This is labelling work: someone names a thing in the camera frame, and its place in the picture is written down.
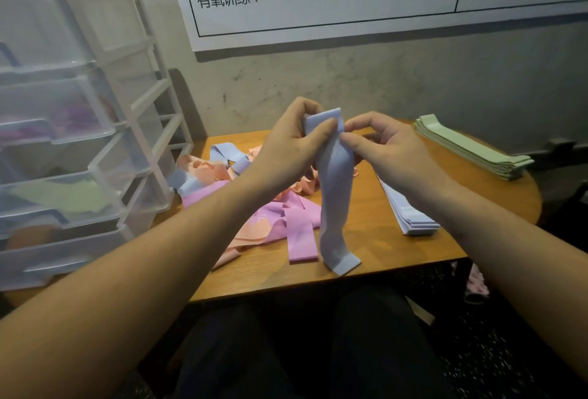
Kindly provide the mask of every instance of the stack of folded resistance bands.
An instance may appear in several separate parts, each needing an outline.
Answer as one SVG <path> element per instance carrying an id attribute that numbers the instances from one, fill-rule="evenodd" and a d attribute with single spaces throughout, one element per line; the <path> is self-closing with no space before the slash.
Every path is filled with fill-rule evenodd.
<path id="1" fill-rule="evenodd" d="M 386 196 L 388 196 L 388 201 L 390 201 L 398 225 L 401 226 L 404 235 L 432 235 L 439 229 L 439 224 L 415 209 L 402 194 L 398 193 L 389 185 L 386 185 L 380 178 L 378 179 L 386 192 Z"/>
<path id="2" fill-rule="evenodd" d="M 415 129 L 419 134 L 506 181 L 520 178 L 525 168 L 534 162 L 529 156 L 507 156 L 488 148 L 463 134 L 444 127 L 433 114 L 419 117 L 415 121 Z"/>

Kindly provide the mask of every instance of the wall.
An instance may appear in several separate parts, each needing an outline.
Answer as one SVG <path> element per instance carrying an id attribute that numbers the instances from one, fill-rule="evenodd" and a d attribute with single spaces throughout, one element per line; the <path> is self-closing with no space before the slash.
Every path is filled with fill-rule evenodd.
<path id="1" fill-rule="evenodd" d="M 185 77 L 209 135 L 271 128 L 303 95 L 341 106 L 346 116 L 435 113 L 509 152 L 538 150 L 552 136 L 588 142 L 586 21 L 309 42 L 197 60 L 177 1 L 145 2 L 164 60 Z"/>

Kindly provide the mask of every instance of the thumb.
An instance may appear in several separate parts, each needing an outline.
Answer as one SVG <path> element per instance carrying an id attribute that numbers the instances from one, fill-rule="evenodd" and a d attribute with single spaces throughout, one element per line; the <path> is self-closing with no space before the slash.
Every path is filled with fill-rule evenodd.
<path id="1" fill-rule="evenodd" d="M 351 134 L 350 132 L 342 132 L 339 136 L 340 142 L 347 145 L 353 150 L 354 153 L 359 154 L 367 161 L 371 161 L 374 153 L 379 146 L 377 143 L 371 142 L 357 134 Z"/>
<path id="2" fill-rule="evenodd" d="M 329 137 L 331 137 L 331 134 L 333 134 L 336 128 L 337 119 L 325 120 L 314 128 L 309 135 L 304 137 L 304 140 L 309 144 L 312 152 L 316 153 L 329 140 Z"/>

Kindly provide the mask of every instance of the folded green bands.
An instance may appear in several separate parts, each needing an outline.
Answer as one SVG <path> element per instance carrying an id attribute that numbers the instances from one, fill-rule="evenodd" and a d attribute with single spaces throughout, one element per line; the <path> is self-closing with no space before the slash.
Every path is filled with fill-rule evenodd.
<path id="1" fill-rule="evenodd" d="M 507 181 L 520 178 L 525 167 L 533 163 L 529 156 L 507 156 L 444 127 L 433 114 L 419 117 L 415 121 L 415 129 L 433 142 Z"/>

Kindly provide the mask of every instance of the wooden table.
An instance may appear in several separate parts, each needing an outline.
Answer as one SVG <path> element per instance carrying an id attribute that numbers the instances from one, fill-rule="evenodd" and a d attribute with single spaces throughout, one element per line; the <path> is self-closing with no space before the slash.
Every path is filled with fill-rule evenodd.
<path id="1" fill-rule="evenodd" d="M 208 159 L 210 146 L 232 142 L 240 150 L 261 145 L 269 131 L 248 132 L 209 137 L 193 154 Z M 541 212 L 541 196 L 528 173 L 519 180 L 506 182 L 480 167 L 462 159 L 428 139 L 422 138 L 441 167 L 460 184 L 490 201 L 507 208 L 533 224 Z M 374 170 L 367 162 L 358 165 L 358 176 L 353 180 L 351 204 L 343 235 L 349 250 L 362 263 L 346 276 L 357 276 L 401 267 L 463 258 L 466 254 L 443 229 L 431 237 L 407 237 L 390 207 Z M 320 204 L 320 191 L 309 197 Z M 176 214 L 181 209 L 176 197 L 174 206 L 160 214 L 154 224 Z M 315 231 L 318 242 L 319 231 Z M 260 292 L 287 286 L 315 283 L 337 276 L 322 261 L 290 264 L 286 240 L 253 247 L 240 258 L 211 272 L 192 301 Z"/>

